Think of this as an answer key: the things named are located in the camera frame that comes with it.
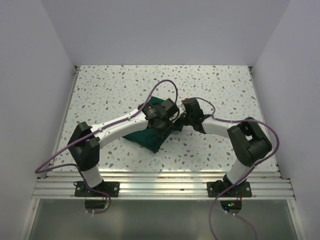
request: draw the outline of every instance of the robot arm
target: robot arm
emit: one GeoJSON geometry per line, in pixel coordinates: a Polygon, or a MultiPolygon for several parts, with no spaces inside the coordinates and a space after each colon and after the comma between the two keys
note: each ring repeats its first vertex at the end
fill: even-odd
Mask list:
{"type": "Polygon", "coordinates": [[[185,126],[192,126],[197,132],[215,134],[229,138],[237,157],[231,170],[217,181],[215,191],[220,193],[240,180],[256,161],[264,158],[271,150],[272,144],[256,122],[241,122],[233,124],[215,120],[211,114],[204,115],[196,98],[186,98],[182,101],[185,114],[180,121],[185,126]]]}
{"type": "Polygon", "coordinates": [[[98,169],[100,149],[116,139],[148,128],[152,129],[158,136],[162,136],[173,126],[179,116],[184,113],[184,109],[181,106],[177,106],[171,99],[167,99],[157,105],[147,103],[142,111],[134,118],[131,118],[141,107],[140,105],[138,109],[108,122],[94,124],[92,126],[88,126],[86,122],[81,122],[75,128],[68,144],[96,130],[100,130],[91,138],[69,148],[73,159],[89,187],[101,189],[103,185],[103,179],[98,169]],[[103,130],[102,128],[107,125],[111,126],[103,130]]]}

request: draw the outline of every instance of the white enclosure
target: white enclosure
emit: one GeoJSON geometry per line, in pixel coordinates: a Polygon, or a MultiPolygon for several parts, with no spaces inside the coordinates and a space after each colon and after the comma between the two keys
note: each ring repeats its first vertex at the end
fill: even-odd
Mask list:
{"type": "Polygon", "coordinates": [[[253,66],[290,0],[42,0],[75,65],[253,66]]]}

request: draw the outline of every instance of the green bag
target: green bag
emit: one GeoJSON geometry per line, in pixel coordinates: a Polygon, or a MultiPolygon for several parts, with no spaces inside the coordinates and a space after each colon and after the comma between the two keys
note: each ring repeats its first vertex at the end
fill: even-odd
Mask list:
{"type": "MultiPolygon", "coordinates": [[[[151,104],[162,104],[165,100],[152,96],[148,103],[151,104]]],[[[124,139],[127,139],[131,142],[137,143],[142,147],[149,149],[153,153],[159,151],[161,145],[165,142],[165,140],[169,137],[172,133],[172,129],[166,131],[166,133],[159,137],[157,136],[152,129],[145,129],[142,131],[136,131],[124,136],[124,139]]]]}

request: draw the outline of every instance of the cable clip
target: cable clip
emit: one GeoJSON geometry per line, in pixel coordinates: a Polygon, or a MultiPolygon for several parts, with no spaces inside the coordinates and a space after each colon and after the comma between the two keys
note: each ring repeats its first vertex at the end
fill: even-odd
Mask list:
{"type": "Polygon", "coordinates": [[[256,162],[252,165],[252,167],[255,169],[259,164],[260,164],[260,161],[256,161],[256,162]]]}

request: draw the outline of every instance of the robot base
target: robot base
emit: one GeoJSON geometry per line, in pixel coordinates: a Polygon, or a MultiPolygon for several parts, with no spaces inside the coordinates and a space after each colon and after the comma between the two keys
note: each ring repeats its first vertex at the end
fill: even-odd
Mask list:
{"type": "MultiPolygon", "coordinates": [[[[209,198],[215,198],[223,191],[221,189],[222,186],[222,181],[210,181],[206,183],[206,189],[208,192],[208,197],[209,198]]],[[[242,198],[251,198],[252,197],[252,192],[251,192],[251,187],[250,183],[247,181],[242,182],[238,186],[235,186],[232,188],[230,191],[226,192],[223,194],[220,198],[237,198],[242,194],[242,198]]]]}
{"type": "MultiPolygon", "coordinates": [[[[102,197],[101,194],[88,190],[83,181],[76,181],[73,183],[73,185],[75,186],[75,192],[74,192],[75,197],[82,197],[82,198],[102,197]]],[[[119,195],[120,183],[118,181],[103,181],[94,189],[100,192],[107,193],[111,198],[117,198],[119,195]]]]}

